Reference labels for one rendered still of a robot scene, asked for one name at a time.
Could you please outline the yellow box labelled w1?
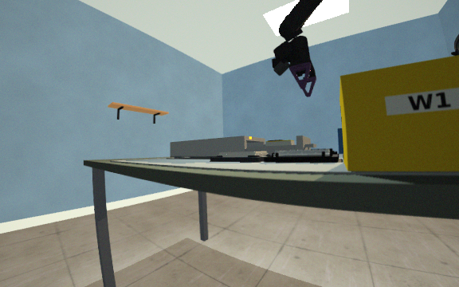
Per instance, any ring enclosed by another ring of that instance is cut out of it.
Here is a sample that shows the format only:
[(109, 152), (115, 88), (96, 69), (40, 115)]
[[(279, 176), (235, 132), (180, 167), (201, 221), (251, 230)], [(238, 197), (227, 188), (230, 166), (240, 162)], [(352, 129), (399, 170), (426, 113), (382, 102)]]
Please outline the yellow box labelled w1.
[(347, 171), (459, 171), (459, 55), (340, 76)]

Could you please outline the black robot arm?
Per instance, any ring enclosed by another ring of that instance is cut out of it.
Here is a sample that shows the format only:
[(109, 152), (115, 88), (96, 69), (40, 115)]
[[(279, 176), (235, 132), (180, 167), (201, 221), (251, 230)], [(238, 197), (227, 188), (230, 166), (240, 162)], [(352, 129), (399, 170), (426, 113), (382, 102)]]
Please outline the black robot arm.
[[(299, 0), (279, 25), (279, 34), (285, 39), (285, 42), (281, 43), (273, 50), (275, 58), (272, 59), (274, 71), (279, 76), (289, 68), (288, 62), (300, 60), (300, 51), (298, 49), (308, 49), (308, 39), (305, 36), (298, 35), (303, 33), (301, 28), (322, 1), (323, 0)], [(455, 39), (454, 49), (455, 52), (451, 54), (454, 56), (459, 55), (459, 34)]]

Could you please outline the white multi-well plate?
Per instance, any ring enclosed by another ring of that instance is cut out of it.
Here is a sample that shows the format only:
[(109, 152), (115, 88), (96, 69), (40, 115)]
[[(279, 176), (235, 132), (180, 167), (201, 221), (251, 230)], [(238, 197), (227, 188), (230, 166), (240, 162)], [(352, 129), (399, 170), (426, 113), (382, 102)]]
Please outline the white multi-well plate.
[(276, 153), (279, 157), (292, 157), (292, 156), (322, 156), (322, 151), (325, 151), (325, 156), (330, 155), (330, 149), (318, 149), (318, 150), (293, 150), (293, 151), (275, 151), (273, 157), (276, 157)]
[(238, 152), (219, 152), (222, 157), (248, 157), (248, 155), (266, 156), (267, 151), (238, 151)]

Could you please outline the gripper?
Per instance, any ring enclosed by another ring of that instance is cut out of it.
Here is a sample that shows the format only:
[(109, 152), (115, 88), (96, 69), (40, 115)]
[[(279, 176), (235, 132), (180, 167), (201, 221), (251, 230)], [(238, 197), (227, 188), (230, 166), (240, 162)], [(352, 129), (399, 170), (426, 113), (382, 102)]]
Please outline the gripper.
[[(311, 59), (308, 49), (304, 48), (303, 50), (298, 50), (300, 51), (300, 60), (290, 62), (290, 65), (288, 67), (292, 75), (295, 77), (296, 82), (298, 83), (300, 88), (303, 89), (305, 96), (309, 97), (311, 96), (313, 87), (316, 83), (316, 73), (312, 65), (312, 62), (310, 61)], [(304, 73), (305, 75), (303, 77), (303, 80), (299, 80), (298, 77), (303, 76), (302, 74)], [(307, 82), (312, 82), (309, 92), (307, 92), (305, 89)]]

